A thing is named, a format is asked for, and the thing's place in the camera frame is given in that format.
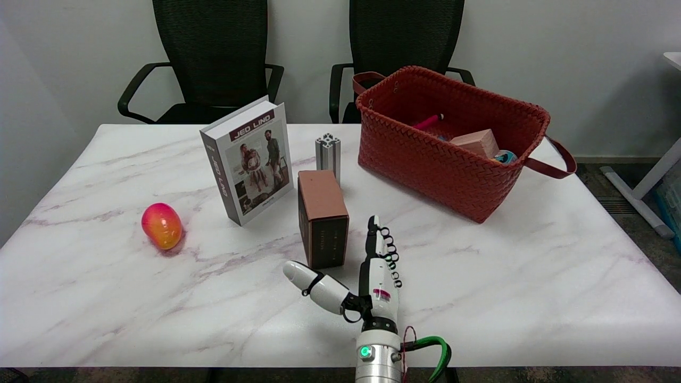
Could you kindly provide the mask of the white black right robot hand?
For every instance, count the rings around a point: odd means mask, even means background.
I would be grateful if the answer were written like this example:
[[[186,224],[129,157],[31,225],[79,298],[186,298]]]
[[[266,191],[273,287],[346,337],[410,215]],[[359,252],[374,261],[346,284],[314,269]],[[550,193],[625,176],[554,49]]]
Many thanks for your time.
[[[389,228],[381,224],[378,215],[368,220],[365,251],[356,294],[334,277],[294,260],[285,262],[283,274],[300,289],[302,296],[308,296],[330,313],[343,316],[347,322],[352,322],[347,317],[349,311],[359,313],[362,331],[384,330],[396,334],[402,287],[396,267],[399,255]]]

